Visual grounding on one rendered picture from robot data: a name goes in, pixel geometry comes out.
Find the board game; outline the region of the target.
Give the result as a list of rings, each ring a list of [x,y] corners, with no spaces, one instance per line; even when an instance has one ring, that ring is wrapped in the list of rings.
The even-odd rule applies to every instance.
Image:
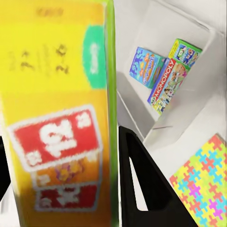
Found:
[[[114,0],[0,0],[0,135],[20,227],[120,227]]]
[[[202,49],[197,46],[180,38],[176,39],[147,100],[159,116],[181,86],[201,52]]]
[[[152,89],[166,62],[165,58],[144,48],[137,47],[129,75],[147,88]]]

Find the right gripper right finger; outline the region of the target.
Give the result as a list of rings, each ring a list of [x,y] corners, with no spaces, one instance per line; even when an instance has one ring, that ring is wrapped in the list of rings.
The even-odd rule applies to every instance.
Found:
[[[117,139],[122,227],[198,227],[137,134],[119,126]],[[130,158],[148,211],[137,208]]]

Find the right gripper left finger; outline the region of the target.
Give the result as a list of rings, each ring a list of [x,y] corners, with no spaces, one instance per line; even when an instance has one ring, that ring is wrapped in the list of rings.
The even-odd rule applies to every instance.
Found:
[[[0,135],[0,201],[11,184],[6,152]]]

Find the jigsaw puzzle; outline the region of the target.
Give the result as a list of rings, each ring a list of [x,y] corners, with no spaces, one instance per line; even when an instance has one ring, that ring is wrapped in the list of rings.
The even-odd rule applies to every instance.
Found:
[[[198,227],[227,227],[227,144],[218,135],[168,180]]]

